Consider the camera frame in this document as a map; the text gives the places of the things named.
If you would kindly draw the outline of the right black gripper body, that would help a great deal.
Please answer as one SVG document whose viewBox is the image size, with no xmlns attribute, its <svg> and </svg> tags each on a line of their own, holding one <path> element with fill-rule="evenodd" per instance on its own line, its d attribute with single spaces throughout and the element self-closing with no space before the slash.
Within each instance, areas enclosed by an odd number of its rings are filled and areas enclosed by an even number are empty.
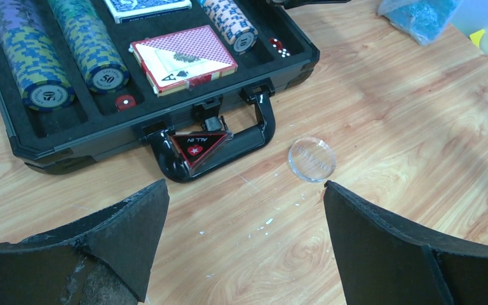
<svg viewBox="0 0 488 305">
<path fill-rule="evenodd" d="M 298 8 L 305 5 L 315 4 L 344 4 L 351 0 L 266 0 L 271 6 L 282 7 L 286 10 Z"/>
</svg>

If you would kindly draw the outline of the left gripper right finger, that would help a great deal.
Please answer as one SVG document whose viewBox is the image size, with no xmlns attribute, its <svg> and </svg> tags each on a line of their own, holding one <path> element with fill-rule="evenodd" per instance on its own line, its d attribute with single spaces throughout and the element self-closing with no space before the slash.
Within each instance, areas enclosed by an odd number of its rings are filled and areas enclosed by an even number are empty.
<svg viewBox="0 0 488 305">
<path fill-rule="evenodd" d="M 488 245 L 438 232 L 328 181 L 323 197 L 348 304 L 488 304 Z"/>
</svg>

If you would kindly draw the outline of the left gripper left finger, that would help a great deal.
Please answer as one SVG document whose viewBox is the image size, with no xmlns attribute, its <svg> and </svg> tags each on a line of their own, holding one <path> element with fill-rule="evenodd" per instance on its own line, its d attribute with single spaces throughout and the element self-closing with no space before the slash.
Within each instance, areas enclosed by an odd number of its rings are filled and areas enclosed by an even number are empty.
<svg viewBox="0 0 488 305">
<path fill-rule="evenodd" d="M 158 180 L 74 222 L 0 243 L 0 304 L 138 304 L 170 198 Z"/>
</svg>

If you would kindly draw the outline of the light blue chip stack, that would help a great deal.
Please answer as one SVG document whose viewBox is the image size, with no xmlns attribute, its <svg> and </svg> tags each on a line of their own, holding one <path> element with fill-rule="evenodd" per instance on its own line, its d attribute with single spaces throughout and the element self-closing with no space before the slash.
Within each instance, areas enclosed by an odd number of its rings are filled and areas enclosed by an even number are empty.
<svg viewBox="0 0 488 305">
<path fill-rule="evenodd" d="M 254 46 L 258 31 L 234 1 L 199 0 L 198 3 L 237 55 Z"/>
</svg>

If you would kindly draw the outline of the clear round dealer button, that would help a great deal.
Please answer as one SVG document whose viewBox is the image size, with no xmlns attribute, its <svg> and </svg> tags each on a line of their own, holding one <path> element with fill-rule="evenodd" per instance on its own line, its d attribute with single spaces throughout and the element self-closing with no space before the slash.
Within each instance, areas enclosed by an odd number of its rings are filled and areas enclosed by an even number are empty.
<svg viewBox="0 0 488 305">
<path fill-rule="evenodd" d="M 319 183 L 335 171 L 337 161 L 332 148 L 322 139 L 302 137 L 288 151 L 291 171 L 306 182 Z"/>
</svg>

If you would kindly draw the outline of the red playing card box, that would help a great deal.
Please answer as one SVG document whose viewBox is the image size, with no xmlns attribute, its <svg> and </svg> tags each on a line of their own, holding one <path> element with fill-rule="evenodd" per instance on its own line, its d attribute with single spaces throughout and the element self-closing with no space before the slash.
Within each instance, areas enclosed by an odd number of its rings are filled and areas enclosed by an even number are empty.
<svg viewBox="0 0 488 305">
<path fill-rule="evenodd" d="M 135 41 L 129 51 L 159 97 L 228 76 L 238 68 L 209 25 Z"/>
</svg>

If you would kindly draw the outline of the black red case tag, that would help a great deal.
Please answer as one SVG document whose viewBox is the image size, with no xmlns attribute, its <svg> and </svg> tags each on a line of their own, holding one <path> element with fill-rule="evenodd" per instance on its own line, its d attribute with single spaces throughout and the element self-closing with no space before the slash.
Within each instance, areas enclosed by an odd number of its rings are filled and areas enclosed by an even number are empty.
<svg viewBox="0 0 488 305">
<path fill-rule="evenodd" d="M 231 140 L 233 133 L 191 132 L 172 135 L 172 141 L 189 169 L 196 168 L 204 162 L 223 143 Z"/>
</svg>

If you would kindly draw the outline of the black poker set case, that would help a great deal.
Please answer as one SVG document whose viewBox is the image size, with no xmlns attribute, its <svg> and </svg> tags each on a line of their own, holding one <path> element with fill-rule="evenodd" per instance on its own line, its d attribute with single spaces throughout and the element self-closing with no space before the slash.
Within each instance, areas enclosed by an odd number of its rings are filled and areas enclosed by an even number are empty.
<svg viewBox="0 0 488 305">
<path fill-rule="evenodd" d="M 32 1 L 74 88 L 72 104 L 52 112 L 24 106 L 0 35 L 0 112 L 12 153 L 27 166 L 53 175 L 70 173 L 139 145 L 150 145 L 161 171 L 171 180 L 190 182 L 266 146 L 276 123 L 271 98 L 305 81 L 320 58 L 318 48 L 282 7 L 266 1 L 234 1 L 258 31 L 254 46 L 237 55 L 198 1 L 192 8 L 117 24 L 104 1 L 91 1 L 124 61 L 130 78 L 112 93 L 88 89 L 48 1 Z M 130 43 L 209 25 L 236 60 L 236 72 L 213 81 L 157 96 L 129 51 Z M 281 58 L 269 39 L 279 39 L 291 56 Z M 117 111 L 120 95 L 137 106 Z M 189 169 L 172 135 L 233 133 L 196 168 Z"/>
</svg>

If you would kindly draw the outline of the purple chip stack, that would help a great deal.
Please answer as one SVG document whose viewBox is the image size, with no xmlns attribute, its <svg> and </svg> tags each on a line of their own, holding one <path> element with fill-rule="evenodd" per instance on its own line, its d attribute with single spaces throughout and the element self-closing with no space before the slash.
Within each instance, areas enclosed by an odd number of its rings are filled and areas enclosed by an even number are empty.
<svg viewBox="0 0 488 305">
<path fill-rule="evenodd" d="M 41 28 L 32 1 L 0 0 L 0 35 L 21 27 Z"/>
</svg>

